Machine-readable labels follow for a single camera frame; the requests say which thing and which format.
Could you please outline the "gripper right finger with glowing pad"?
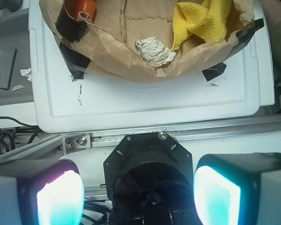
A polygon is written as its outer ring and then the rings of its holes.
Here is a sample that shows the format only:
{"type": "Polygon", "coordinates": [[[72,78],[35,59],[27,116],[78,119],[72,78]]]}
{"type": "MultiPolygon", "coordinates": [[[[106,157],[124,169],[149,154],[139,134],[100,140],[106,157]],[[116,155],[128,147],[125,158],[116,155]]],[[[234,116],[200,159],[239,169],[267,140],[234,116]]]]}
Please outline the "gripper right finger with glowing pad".
{"type": "Polygon", "coordinates": [[[204,225],[281,225],[281,153],[206,154],[193,195],[204,225]]]}

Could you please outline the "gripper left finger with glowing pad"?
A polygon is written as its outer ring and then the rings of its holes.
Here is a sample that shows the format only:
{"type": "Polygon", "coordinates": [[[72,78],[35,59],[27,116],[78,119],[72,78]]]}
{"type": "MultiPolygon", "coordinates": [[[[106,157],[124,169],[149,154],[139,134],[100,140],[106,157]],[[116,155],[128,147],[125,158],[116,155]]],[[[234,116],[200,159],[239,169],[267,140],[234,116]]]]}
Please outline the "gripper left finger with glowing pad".
{"type": "Polygon", "coordinates": [[[78,225],[85,189],[68,159],[0,159],[0,225],[78,225]]]}

